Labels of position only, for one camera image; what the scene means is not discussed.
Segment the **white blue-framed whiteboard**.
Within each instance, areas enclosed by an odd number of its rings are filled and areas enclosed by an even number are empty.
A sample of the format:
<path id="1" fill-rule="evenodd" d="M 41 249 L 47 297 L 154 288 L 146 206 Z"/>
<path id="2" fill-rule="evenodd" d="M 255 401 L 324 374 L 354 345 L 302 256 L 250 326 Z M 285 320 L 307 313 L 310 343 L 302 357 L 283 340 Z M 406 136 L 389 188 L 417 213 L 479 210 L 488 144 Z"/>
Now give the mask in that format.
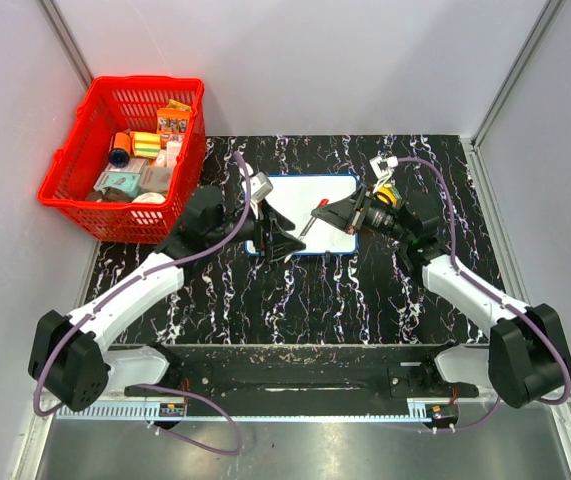
<path id="1" fill-rule="evenodd" d="M 358 233 L 347 227 L 342 214 L 334 214 L 340 200 L 354 194 L 359 180 L 351 174 L 270 175 L 273 190 L 266 200 L 278 213 L 290 220 L 295 228 L 290 234 L 298 237 L 313 220 L 301 242 L 306 248 L 296 256 L 351 255 L 359 246 Z"/>

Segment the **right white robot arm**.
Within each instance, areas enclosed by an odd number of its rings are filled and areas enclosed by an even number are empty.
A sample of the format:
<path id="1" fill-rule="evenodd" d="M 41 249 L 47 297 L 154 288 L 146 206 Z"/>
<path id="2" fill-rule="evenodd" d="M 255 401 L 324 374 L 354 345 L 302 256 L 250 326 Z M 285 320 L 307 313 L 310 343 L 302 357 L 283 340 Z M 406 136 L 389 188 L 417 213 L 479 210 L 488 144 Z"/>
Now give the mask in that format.
<path id="1" fill-rule="evenodd" d="M 397 241 L 404 274 L 487 337 L 486 347 L 441 348 L 419 373 L 425 392 L 441 396 L 454 384 L 482 386 L 513 408 L 550 403 L 555 390 L 567 400 L 571 354 L 559 314 L 545 303 L 530 306 L 510 297 L 460 263 L 437 236 L 442 213 L 429 196 L 413 193 L 391 203 L 360 187 L 312 215 L 346 234 L 368 229 Z"/>

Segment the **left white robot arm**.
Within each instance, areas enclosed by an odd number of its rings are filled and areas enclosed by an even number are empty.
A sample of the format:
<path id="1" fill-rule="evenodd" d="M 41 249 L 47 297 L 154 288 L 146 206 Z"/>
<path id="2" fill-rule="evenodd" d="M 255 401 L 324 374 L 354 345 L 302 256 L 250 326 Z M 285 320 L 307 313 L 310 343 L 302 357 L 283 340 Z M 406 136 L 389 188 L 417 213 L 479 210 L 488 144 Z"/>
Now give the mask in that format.
<path id="1" fill-rule="evenodd" d="M 197 188 L 169 235 L 133 272 L 66 315 L 51 310 L 41 317 L 28 364 L 34 396 L 48 391 L 79 412 L 103 394 L 128 387 L 173 394 L 182 381 L 176 355 L 160 344 L 114 351 L 114 341 L 229 243 L 253 241 L 269 262 L 303 250 L 294 228 L 266 200 L 229 214 L 219 188 Z"/>

